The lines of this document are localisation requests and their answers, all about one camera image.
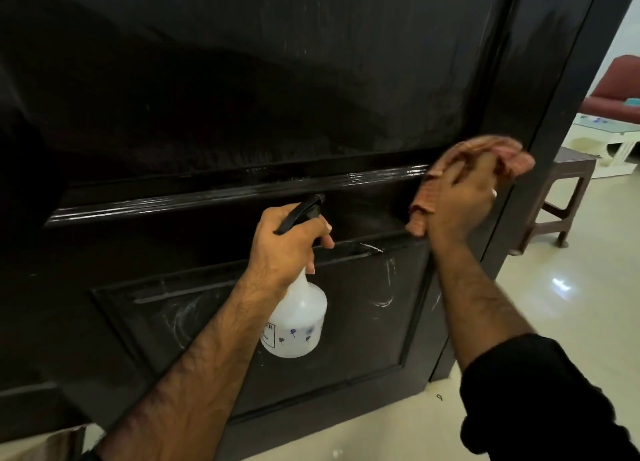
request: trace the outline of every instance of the red cushion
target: red cushion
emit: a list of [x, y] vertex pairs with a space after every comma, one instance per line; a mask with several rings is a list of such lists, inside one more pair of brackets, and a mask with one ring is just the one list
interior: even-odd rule
[[622, 55], [614, 58], [591, 96], [615, 100], [640, 97], [640, 57]]
[[590, 96], [584, 99], [580, 112], [596, 117], [640, 124], [640, 107], [625, 105], [623, 100]]

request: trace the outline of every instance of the brown plastic stool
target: brown plastic stool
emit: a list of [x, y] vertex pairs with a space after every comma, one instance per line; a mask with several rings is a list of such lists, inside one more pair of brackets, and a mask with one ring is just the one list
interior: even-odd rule
[[[578, 211], [584, 192], [587, 191], [587, 186], [589, 185], [589, 180], [591, 179], [591, 175], [593, 174], [595, 167], [596, 158], [593, 156], [574, 151], [573, 149], [567, 149], [565, 147], [561, 147], [558, 150], [558, 154], [556, 154], [556, 158], [554, 159], [554, 164], [551, 167], [549, 177], [547, 178], [547, 181], [545, 181], [540, 195], [538, 195], [538, 198], [536, 199], [536, 203], [531, 210], [531, 214], [529, 214], [527, 219], [527, 228], [525, 229], [522, 240], [520, 240], [520, 244], [515, 249], [509, 252], [511, 255], [524, 254], [525, 248], [527, 248], [531, 239], [536, 235], [553, 234], [555, 232], [560, 232], [556, 245], [560, 248], [568, 247], [569, 244], [566, 242], [566, 236], [569, 234], [569, 230], [571, 230], [573, 217], [575, 217], [575, 213]], [[551, 203], [547, 203], [545, 201], [545, 198], [547, 198], [549, 193], [549, 189], [551, 189], [551, 185], [554, 182], [559, 179], [576, 177], [580, 179], [578, 180], [575, 190], [573, 190], [573, 195], [569, 200], [569, 204], [564, 210], [561, 210], [557, 206], [553, 206]], [[538, 217], [540, 208], [554, 216], [557, 216], [560, 220], [536, 223], [536, 218]]]

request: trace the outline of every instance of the cleaning cloth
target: cleaning cloth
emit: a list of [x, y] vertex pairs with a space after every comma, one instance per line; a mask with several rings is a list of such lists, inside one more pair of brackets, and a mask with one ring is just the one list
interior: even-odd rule
[[415, 237], [422, 237], [427, 229], [427, 215], [435, 212], [440, 177], [444, 171], [460, 159], [467, 165], [462, 174], [468, 173], [474, 160], [484, 152], [494, 153], [498, 159], [495, 174], [499, 179], [512, 179], [529, 171], [536, 161], [522, 150], [522, 144], [510, 137], [482, 135], [459, 142], [446, 151], [425, 174], [424, 180], [409, 208], [409, 223], [406, 230]]

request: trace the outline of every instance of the hand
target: hand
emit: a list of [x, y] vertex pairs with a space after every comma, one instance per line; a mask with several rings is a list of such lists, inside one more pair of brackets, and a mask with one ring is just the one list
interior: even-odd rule
[[274, 234], [280, 223], [296, 206], [298, 203], [267, 208], [262, 213], [260, 223], [255, 229], [249, 265], [245, 272], [245, 275], [255, 280], [260, 287], [278, 292], [286, 291], [303, 268], [307, 268], [307, 274], [316, 272], [314, 252], [311, 248], [316, 238], [321, 239], [325, 248], [333, 248], [335, 245], [329, 235], [331, 225], [322, 215], [297, 224], [284, 235]]
[[489, 214], [495, 199], [496, 164], [495, 154], [486, 152], [464, 176], [461, 174], [465, 167], [463, 160], [444, 172], [435, 212], [427, 218], [432, 243], [466, 241], [468, 234]]

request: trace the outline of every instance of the wall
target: wall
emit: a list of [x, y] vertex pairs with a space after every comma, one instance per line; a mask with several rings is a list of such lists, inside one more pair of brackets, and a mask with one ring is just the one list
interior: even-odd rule
[[596, 88], [596, 85], [605, 74], [613, 58], [620, 55], [640, 56], [640, 0], [632, 0], [625, 18], [620, 23], [620, 28], [611, 42], [602, 64], [596, 73], [591, 88], [587, 95]]

